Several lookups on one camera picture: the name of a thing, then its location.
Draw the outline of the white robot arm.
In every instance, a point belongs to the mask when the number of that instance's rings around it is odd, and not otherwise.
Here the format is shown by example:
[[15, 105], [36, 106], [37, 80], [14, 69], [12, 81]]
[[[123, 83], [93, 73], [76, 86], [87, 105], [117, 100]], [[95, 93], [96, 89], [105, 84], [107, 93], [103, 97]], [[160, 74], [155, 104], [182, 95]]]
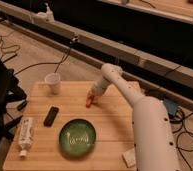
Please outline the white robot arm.
[[123, 77], [120, 66], [105, 63], [101, 76], [88, 92], [86, 106], [102, 96], [113, 84], [132, 107], [132, 126], [137, 171], [180, 171], [176, 145], [163, 103], [146, 96]]

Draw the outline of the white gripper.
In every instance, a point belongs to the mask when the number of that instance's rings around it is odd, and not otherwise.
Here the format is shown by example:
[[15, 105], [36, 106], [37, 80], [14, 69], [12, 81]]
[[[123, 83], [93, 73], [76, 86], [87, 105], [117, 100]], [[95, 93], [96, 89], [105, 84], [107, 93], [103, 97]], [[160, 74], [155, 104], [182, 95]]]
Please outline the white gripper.
[[110, 82], [104, 77], [99, 77], [92, 85], [91, 89], [88, 90], [87, 96], [90, 96], [90, 103], [97, 103], [97, 97], [102, 96], [107, 88], [110, 86]]

